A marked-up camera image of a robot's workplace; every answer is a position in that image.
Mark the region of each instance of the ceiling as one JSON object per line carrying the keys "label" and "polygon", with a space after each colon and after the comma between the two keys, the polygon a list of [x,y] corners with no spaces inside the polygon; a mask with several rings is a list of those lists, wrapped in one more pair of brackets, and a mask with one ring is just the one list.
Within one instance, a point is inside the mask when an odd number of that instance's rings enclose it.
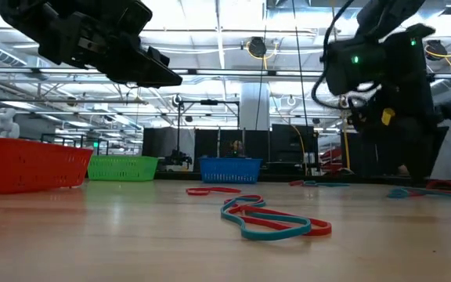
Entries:
{"label": "ceiling", "polygon": [[[172,69],[213,69],[213,70],[249,70],[260,71],[263,67],[276,71],[321,71],[323,34],[332,19],[332,1],[294,0],[296,19],[292,1],[280,0],[147,0],[143,1],[152,11],[153,18],[141,33],[144,45],[151,45],[170,57]],[[344,1],[335,0],[337,9]],[[366,1],[356,0],[355,4],[337,22],[337,40],[350,38],[358,27],[355,19],[357,12]],[[451,0],[427,0],[418,14],[408,19],[397,31],[411,24],[424,23],[436,28],[436,33],[428,39],[438,39],[451,54]],[[266,66],[262,60],[252,57],[244,48],[251,37],[264,37],[269,59]],[[57,67],[46,60],[38,60],[37,45],[12,29],[0,17],[0,49],[14,57],[11,64],[0,60],[0,67]],[[428,62],[428,69],[437,73],[451,73],[449,62],[441,60]],[[139,97],[149,104],[102,104],[79,103],[70,107],[64,103],[34,103],[33,107],[43,111],[82,112],[80,116],[70,114],[51,115],[60,121],[81,121],[95,128],[135,129],[134,124],[142,127],[160,127],[176,124],[176,117],[158,114],[174,114],[176,108],[171,100],[176,94],[184,99],[216,99],[226,101],[240,100],[242,84],[259,82],[259,77],[241,76],[185,76],[181,86],[161,89],[128,89],[113,85],[105,77],[90,74],[47,74],[47,81],[40,81],[28,74],[0,73],[0,98],[38,97],[40,99],[77,99],[119,100]],[[84,79],[81,84],[74,83]],[[292,123],[304,124],[302,95],[306,96],[307,112],[312,116],[334,117],[323,119],[319,127],[330,127],[336,123],[340,113],[317,106],[308,96],[314,79],[306,78],[302,91],[300,78],[269,77],[263,80],[271,93],[270,112],[272,123],[282,123],[276,115],[291,117]],[[325,85],[320,86],[319,95],[324,100],[336,100]],[[109,113],[136,114],[128,116],[129,122],[105,121],[103,115],[87,115],[88,112],[106,111]],[[206,118],[195,118],[186,122],[187,126],[235,126],[236,111],[231,107],[201,106],[188,110],[188,114],[212,114]],[[65,127],[78,128],[71,123]]]}

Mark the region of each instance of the plastic basket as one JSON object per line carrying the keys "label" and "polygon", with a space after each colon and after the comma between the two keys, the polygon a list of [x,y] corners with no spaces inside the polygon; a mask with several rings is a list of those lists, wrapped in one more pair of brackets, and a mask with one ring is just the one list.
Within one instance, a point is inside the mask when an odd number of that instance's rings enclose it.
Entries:
{"label": "plastic basket", "polygon": [[93,156],[88,177],[103,181],[150,181],[156,167],[155,157]]}
{"label": "plastic basket", "polygon": [[205,183],[254,184],[261,163],[261,159],[202,157],[201,178]]}
{"label": "plastic basket", "polygon": [[93,151],[19,139],[0,139],[0,193],[79,186]]}

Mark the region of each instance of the teal rubber band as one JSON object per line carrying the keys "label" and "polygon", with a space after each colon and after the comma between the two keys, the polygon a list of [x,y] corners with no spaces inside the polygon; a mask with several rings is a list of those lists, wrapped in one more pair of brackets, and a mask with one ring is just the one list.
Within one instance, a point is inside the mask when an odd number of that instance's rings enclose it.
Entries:
{"label": "teal rubber band", "polygon": [[[311,221],[309,219],[305,219],[298,216],[287,216],[287,215],[269,215],[264,213],[252,212],[248,215],[251,217],[256,217],[259,219],[268,219],[275,220],[281,222],[290,222],[301,224],[301,226],[296,226],[287,230],[277,230],[271,232],[262,232],[262,231],[253,231],[249,230],[246,227],[245,221],[237,216],[228,213],[228,209],[231,208],[237,201],[257,201],[258,199],[249,198],[249,197],[237,197],[232,199],[229,203],[224,204],[222,206],[220,213],[223,219],[229,220],[230,222],[236,223],[240,226],[241,236],[248,240],[282,240],[287,238],[292,238],[296,236],[301,236],[303,234],[309,233],[311,231]],[[253,207],[264,207],[265,202],[262,201],[260,203],[252,204]]]}

